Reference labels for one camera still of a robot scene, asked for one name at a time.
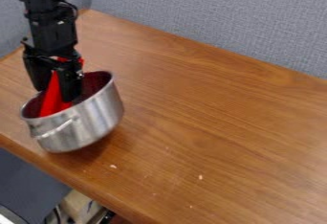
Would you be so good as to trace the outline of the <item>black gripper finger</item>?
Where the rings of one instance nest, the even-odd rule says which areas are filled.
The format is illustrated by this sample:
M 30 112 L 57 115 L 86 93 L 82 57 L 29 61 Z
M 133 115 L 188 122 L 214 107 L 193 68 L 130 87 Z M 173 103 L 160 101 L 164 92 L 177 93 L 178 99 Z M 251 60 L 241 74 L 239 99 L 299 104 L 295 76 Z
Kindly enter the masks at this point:
M 58 69 L 58 88 L 62 102 L 74 100 L 81 94 L 82 71 L 73 69 Z
M 24 67 L 37 91 L 44 91 L 52 76 L 52 59 L 45 56 L 24 56 Z

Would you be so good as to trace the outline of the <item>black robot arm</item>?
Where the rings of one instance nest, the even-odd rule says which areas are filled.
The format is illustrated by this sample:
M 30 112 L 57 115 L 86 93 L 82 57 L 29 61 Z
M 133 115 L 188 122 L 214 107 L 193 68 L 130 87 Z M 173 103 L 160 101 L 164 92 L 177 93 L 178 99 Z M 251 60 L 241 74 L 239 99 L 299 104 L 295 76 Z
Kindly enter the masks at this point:
M 21 39 L 25 70 L 37 91 L 49 86 L 53 73 L 64 102 L 81 93 L 80 54 L 74 49 L 77 7 L 66 0 L 20 0 L 30 35 Z

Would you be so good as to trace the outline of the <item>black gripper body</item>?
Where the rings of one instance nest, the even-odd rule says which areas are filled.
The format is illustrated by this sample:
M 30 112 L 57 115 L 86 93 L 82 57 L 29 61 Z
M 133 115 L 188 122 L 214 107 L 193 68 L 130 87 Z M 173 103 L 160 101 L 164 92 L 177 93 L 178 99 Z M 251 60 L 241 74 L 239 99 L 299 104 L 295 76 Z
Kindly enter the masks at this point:
M 74 49 L 74 13 L 26 13 L 30 35 L 21 39 L 22 61 L 28 72 L 78 72 L 80 54 Z

